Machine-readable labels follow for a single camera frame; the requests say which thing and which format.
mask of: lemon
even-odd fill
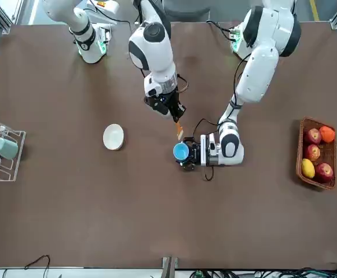
[[[302,174],[307,178],[313,178],[315,176],[313,162],[311,162],[309,159],[302,159],[301,170]]]

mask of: fruit basket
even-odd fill
[[[322,183],[320,181],[313,179],[306,178],[305,176],[302,175],[302,169],[301,169],[301,163],[303,159],[303,150],[304,150],[304,142],[303,142],[303,136],[306,132],[308,132],[310,129],[319,129],[322,126],[328,126],[332,130],[335,131],[335,129],[330,126],[326,125],[325,123],[321,123],[317,120],[311,119],[311,118],[303,118],[301,121],[300,125],[300,133],[299,133],[299,138],[298,138],[298,153],[297,153],[297,161],[296,161],[296,173],[297,176],[302,179],[304,182],[307,182],[308,184],[315,185],[319,188],[322,189],[334,189],[336,187],[336,179],[337,179],[337,165],[336,165],[336,141],[334,140],[331,143],[324,143],[321,142],[318,144],[318,147],[320,149],[320,157],[316,160],[313,161],[314,166],[325,162],[328,163],[333,171],[334,171],[334,177],[330,182],[325,182]]]

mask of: teal mug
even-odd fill
[[[18,153],[17,143],[11,140],[0,138],[0,155],[3,158],[13,159],[16,157],[17,153]]]

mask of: dish rack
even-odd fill
[[[25,134],[25,131],[13,130],[9,126],[0,123],[0,138],[11,140],[18,145],[18,153],[15,158],[5,159],[0,156],[0,181],[16,180],[23,151]]]

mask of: brown tabletop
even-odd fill
[[[15,26],[2,38],[0,121],[27,138],[17,181],[0,183],[0,266],[50,254],[52,266],[158,268],[173,255],[181,268],[335,267],[337,188],[304,186],[295,159],[304,116],[337,130],[337,31],[302,24],[297,51],[240,114],[243,164],[216,168],[212,182],[175,163],[174,124],[143,103],[128,37],[119,27],[96,65],[66,26]],[[173,24],[172,44],[190,82],[189,136],[223,113],[239,59],[204,23]],[[119,152],[102,144],[111,123],[127,137]]]

